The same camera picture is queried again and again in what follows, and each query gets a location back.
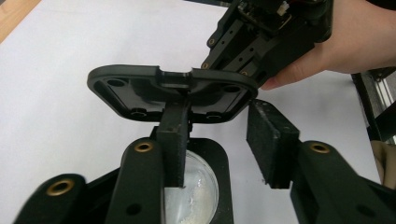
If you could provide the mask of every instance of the wooden floor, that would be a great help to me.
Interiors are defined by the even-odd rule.
[[[41,0],[0,1],[0,43]]]

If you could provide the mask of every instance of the transparent bowl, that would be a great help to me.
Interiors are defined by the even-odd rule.
[[[204,159],[187,150],[184,188],[165,188],[164,194],[166,223],[209,223],[218,207],[218,180]]]

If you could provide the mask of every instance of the finger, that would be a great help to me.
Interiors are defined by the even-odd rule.
[[[264,85],[262,85],[262,89],[269,91],[303,80],[307,77],[312,77],[314,74],[323,71],[324,69],[322,69],[322,60],[320,56],[321,47],[317,46],[282,69],[276,76],[269,78]]]

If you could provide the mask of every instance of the white table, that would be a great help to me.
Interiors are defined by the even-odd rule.
[[[120,166],[123,150],[157,123],[122,119],[89,91],[88,73],[114,64],[200,67],[226,8],[181,0],[43,0],[0,45],[0,223],[10,223],[33,191],[64,173],[87,182]],[[333,145],[378,181],[358,95],[349,76],[330,72],[260,99],[301,130]],[[288,190],[269,189],[245,141],[247,111],[191,136],[227,151],[235,223],[297,223]]]

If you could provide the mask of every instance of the hand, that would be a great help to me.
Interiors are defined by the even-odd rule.
[[[396,65],[396,12],[365,0],[334,0],[332,36],[268,79],[263,90],[324,70],[353,74]]]

